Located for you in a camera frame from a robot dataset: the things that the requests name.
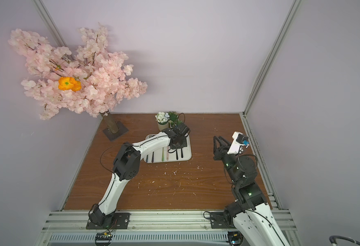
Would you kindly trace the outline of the green handled fork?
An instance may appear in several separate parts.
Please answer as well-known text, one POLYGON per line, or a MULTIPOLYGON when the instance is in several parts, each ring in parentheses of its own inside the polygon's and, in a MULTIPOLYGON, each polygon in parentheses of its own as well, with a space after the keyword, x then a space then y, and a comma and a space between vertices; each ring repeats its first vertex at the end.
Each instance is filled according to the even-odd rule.
POLYGON ((162 148, 162 162, 165 161, 165 147, 162 148))

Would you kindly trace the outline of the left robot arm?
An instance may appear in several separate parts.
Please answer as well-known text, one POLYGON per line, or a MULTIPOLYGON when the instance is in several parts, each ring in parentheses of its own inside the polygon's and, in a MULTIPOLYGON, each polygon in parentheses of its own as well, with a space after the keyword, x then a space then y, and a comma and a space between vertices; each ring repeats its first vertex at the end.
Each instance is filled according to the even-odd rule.
POLYGON ((114 213, 119 199, 130 180, 139 172, 141 160, 162 148, 175 149, 186 142, 190 129, 184 123, 174 129, 166 128, 146 140, 121 145, 113 161, 112 176, 101 201, 94 204, 88 213, 90 223, 108 229, 114 222, 114 213))

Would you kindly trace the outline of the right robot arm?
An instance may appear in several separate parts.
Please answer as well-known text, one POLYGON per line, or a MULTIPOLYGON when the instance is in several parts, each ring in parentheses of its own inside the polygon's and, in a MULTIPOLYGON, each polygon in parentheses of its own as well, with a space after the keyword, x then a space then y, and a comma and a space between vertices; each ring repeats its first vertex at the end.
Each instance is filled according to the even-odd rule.
POLYGON ((273 217, 267 198, 256 182, 257 157, 245 154, 248 137, 234 132, 232 142, 221 136, 213 138, 214 160, 221 161, 230 178, 235 201, 223 212, 224 223, 235 229, 229 243, 250 246, 287 246, 288 240, 273 217))

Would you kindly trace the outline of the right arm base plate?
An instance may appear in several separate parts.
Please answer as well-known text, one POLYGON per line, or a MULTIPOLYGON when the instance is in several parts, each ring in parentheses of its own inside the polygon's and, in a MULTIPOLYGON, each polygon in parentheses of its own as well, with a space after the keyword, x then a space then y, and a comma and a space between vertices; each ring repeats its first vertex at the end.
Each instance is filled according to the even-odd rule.
POLYGON ((227 211, 224 212, 203 212, 204 219, 210 221, 212 229, 234 229, 233 218, 227 211))

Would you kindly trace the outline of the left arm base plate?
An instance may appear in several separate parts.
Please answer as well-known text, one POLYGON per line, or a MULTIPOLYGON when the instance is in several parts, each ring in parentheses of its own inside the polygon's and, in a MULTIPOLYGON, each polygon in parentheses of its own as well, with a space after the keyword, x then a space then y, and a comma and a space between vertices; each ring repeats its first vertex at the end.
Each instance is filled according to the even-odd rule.
POLYGON ((130 222, 130 213, 114 212, 109 215, 98 213, 89 214, 86 225, 87 230, 111 230, 111 229, 127 229, 130 222))

